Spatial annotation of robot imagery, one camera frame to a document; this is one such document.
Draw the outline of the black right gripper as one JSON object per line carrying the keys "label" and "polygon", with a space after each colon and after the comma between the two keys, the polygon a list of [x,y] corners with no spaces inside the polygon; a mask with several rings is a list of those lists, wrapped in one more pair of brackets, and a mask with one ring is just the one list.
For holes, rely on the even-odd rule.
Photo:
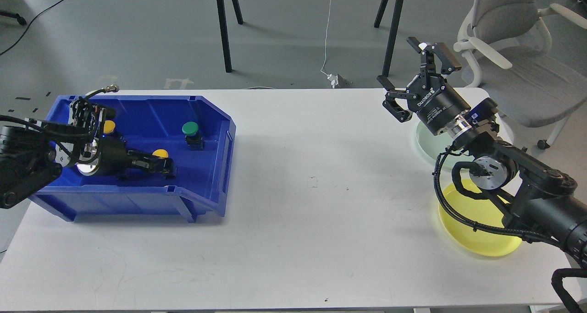
{"label": "black right gripper", "polygon": [[[411,120],[415,113],[433,135],[440,135],[471,110],[446,81],[448,75],[461,71],[462,65],[443,42],[430,45],[416,37],[408,37],[407,42],[420,54],[420,71],[405,90],[395,88],[386,76],[377,76],[386,90],[384,108],[399,122]],[[440,73],[436,73],[435,57],[441,62]]]}

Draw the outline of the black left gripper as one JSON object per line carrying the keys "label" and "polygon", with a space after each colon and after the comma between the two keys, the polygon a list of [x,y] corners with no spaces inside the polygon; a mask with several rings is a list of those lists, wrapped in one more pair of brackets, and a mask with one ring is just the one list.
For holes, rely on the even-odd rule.
{"label": "black left gripper", "polygon": [[159,173],[163,177],[175,177],[176,167],[172,158],[148,156],[141,151],[128,149],[121,140],[100,139],[101,149],[97,158],[89,164],[77,164],[83,176],[117,176],[126,169],[143,168],[146,173]]}

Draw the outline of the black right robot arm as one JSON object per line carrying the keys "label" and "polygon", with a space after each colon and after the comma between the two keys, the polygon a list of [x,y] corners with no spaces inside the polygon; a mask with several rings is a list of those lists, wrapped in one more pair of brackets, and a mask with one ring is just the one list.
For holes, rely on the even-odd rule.
{"label": "black right robot arm", "polygon": [[[450,86],[446,76],[461,64],[442,42],[428,44],[415,37],[408,44],[420,56],[419,73],[405,89],[397,89],[384,75],[378,81],[386,90],[383,106],[398,121],[417,115],[434,135],[449,135],[451,144],[436,158],[434,190],[442,208],[453,219],[497,235],[517,236],[525,242],[543,242],[570,255],[576,269],[558,269],[551,284],[571,313],[581,307],[564,288],[564,278],[585,278],[587,257],[586,205],[574,197],[577,182],[498,136],[497,104],[486,98],[472,108]],[[451,177],[460,194],[490,200],[503,214],[502,227],[485,225],[457,212],[440,187],[441,169],[449,155],[464,152],[472,161],[457,161]]]}

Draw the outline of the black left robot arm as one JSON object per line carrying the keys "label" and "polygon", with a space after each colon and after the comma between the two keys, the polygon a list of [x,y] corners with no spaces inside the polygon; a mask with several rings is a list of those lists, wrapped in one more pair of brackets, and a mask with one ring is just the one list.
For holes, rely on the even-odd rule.
{"label": "black left robot arm", "polygon": [[128,169],[176,175],[166,153],[148,154],[129,149],[116,132],[114,109],[95,104],[99,93],[119,91],[110,85],[79,96],[69,104],[67,123],[2,115],[1,207],[10,209],[61,176],[63,168],[76,167],[84,176],[123,177]]}

